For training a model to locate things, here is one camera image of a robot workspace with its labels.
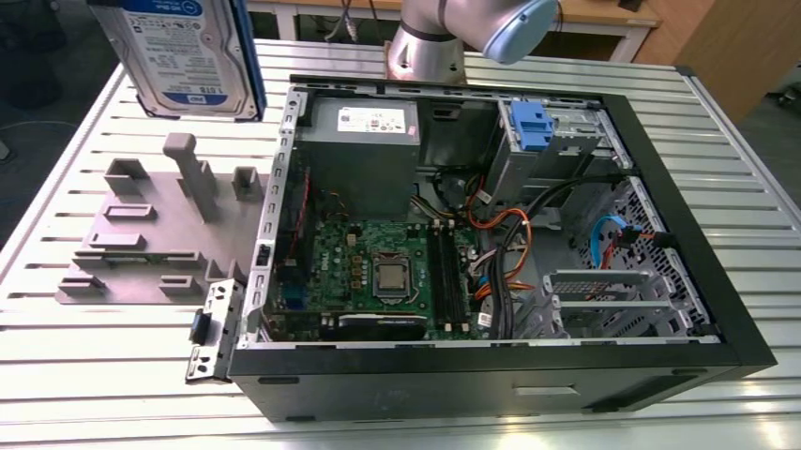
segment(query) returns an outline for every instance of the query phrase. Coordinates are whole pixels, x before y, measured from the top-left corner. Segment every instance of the power supply label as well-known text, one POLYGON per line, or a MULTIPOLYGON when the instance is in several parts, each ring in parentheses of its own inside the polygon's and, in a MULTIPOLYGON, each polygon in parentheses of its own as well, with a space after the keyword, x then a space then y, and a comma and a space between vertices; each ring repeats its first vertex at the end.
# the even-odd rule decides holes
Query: power supply label
POLYGON ((219 105, 223 90, 217 55, 205 45, 203 6, 195 0, 125 0, 123 4, 133 45, 149 80, 167 98, 183 104, 219 105))
POLYGON ((341 108, 336 131, 357 133, 406 133, 403 110, 387 108, 341 108))

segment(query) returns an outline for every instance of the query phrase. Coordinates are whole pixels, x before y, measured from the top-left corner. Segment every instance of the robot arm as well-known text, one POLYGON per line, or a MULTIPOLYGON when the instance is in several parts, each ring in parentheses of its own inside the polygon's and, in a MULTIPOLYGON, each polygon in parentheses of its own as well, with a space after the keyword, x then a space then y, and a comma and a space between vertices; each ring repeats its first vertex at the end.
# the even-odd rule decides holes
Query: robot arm
POLYGON ((466 42, 500 64, 528 54, 548 31, 556 0, 404 0, 390 46, 390 77, 464 80, 466 42))

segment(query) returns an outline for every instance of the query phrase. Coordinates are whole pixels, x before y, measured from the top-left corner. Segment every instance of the open computer tower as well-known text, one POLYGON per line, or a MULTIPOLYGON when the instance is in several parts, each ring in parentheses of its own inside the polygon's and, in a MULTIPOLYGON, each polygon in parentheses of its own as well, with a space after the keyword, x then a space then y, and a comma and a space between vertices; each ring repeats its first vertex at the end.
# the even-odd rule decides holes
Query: open computer tower
POLYGON ((774 364, 624 97, 291 81, 188 383, 273 421, 602 413, 774 364))

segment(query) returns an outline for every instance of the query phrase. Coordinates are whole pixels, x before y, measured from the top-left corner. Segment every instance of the slotted aluminum table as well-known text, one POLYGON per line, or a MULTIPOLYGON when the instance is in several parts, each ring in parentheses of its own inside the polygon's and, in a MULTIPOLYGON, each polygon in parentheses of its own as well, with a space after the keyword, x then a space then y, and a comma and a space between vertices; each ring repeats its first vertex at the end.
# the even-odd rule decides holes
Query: slotted aluminum table
POLYGON ((56 285, 113 158, 136 157, 148 171, 173 168, 161 141, 184 131, 216 173, 237 165, 267 173, 289 74, 383 76, 376 47, 259 41, 256 48, 269 96, 261 124, 147 118, 121 69, 111 76, 0 254, 0 443, 404 450, 801 443, 798 210, 703 87, 670 67, 543 58, 500 67, 467 57, 475 84, 629 96, 778 359, 745 381, 699 387, 635 413, 271 424, 235 385, 184 385, 193 307, 60 306, 56 285))

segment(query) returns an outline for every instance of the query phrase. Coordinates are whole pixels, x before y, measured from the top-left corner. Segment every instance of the ram slot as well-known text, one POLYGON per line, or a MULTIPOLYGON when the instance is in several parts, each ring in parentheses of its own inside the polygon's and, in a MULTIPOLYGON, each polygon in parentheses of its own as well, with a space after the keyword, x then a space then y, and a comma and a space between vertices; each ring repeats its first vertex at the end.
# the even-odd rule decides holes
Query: ram slot
POLYGON ((439 235, 439 228, 428 228, 428 274, 430 274, 430 286, 434 303, 434 321, 436 327, 442 328, 447 322, 446 314, 446 282, 444 282, 444 270, 442 270, 442 242, 439 235))
POLYGON ((466 322, 459 253, 451 229, 430 229, 428 265, 434 293, 434 319, 438 327, 450 330, 452 324, 466 322))

